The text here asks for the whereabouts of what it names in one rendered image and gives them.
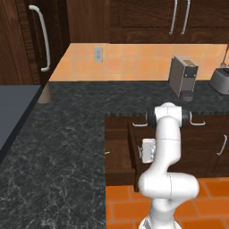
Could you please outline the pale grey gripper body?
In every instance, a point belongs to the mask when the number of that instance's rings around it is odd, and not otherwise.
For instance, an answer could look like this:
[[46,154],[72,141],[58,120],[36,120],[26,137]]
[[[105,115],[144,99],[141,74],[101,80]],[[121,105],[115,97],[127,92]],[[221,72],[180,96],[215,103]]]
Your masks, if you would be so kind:
[[143,139],[142,140],[142,162],[144,164],[151,163],[154,160],[156,153],[156,140]]

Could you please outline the dark wood wall cupboard door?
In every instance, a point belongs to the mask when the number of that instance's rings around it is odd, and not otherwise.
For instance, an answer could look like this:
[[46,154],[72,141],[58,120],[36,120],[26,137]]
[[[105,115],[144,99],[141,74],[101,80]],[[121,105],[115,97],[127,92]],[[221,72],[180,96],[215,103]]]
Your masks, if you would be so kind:
[[112,44],[173,44],[179,0],[171,28],[174,0],[110,0],[110,40]]
[[189,18],[181,35],[187,0],[179,0],[175,43],[229,44],[229,0],[191,0]]

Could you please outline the dark wood base cupboard door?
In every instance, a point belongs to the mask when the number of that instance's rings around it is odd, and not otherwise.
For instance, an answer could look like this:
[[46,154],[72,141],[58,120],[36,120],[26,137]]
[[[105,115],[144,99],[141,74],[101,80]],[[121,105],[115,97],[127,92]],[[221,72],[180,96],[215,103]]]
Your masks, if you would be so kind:
[[[223,145],[224,134],[227,135],[228,140],[224,152],[219,157],[217,152],[220,151]],[[229,176],[229,115],[226,117],[223,129],[217,134],[217,142],[210,160],[207,175],[212,177]]]

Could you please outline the dark wood tall cupboard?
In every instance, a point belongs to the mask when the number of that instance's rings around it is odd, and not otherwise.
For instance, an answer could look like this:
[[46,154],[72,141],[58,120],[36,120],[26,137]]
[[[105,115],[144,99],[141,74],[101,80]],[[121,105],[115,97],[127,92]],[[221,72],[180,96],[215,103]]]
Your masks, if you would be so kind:
[[[46,48],[38,14],[47,27],[51,64],[47,72]],[[70,45],[66,0],[0,0],[0,85],[47,84]]]

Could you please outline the silver toaster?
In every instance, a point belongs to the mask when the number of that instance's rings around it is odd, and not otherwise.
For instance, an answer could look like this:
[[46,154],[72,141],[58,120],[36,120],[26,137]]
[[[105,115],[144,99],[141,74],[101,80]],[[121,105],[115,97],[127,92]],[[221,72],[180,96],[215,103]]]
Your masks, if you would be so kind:
[[229,95],[229,68],[216,68],[209,85],[223,95]]

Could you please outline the grey hanging kitchen tool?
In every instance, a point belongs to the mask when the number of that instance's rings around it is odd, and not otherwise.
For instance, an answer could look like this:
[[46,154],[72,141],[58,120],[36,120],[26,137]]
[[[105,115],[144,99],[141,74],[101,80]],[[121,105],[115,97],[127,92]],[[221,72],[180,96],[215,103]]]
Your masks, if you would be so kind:
[[228,52],[228,51],[229,51],[229,44],[227,44],[227,46],[226,46],[224,59],[223,59],[222,63],[220,64],[220,67],[221,67],[221,68],[226,68],[225,59],[226,59],[226,57],[227,57],[227,52]]

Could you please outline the dark wood base cupboard panel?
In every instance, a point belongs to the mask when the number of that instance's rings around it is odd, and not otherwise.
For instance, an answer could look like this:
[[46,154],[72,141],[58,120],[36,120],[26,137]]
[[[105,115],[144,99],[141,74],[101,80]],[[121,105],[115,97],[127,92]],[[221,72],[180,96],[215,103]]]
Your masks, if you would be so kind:
[[131,160],[128,118],[105,118],[106,186],[133,185],[135,167]]

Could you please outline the grey wall socket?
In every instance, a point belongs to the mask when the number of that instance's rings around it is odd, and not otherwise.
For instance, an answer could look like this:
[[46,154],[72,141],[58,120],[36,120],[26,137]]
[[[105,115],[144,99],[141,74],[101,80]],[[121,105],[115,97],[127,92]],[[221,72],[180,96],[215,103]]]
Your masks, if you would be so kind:
[[95,62],[103,61],[103,47],[94,47],[94,61]]

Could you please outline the grey coffee machine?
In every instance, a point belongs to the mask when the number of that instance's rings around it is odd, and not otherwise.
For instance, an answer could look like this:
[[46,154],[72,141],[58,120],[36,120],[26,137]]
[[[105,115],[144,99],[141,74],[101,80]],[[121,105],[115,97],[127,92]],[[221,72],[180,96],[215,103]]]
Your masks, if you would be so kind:
[[199,67],[185,55],[172,57],[168,82],[176,96],[185,102],[191,102]]

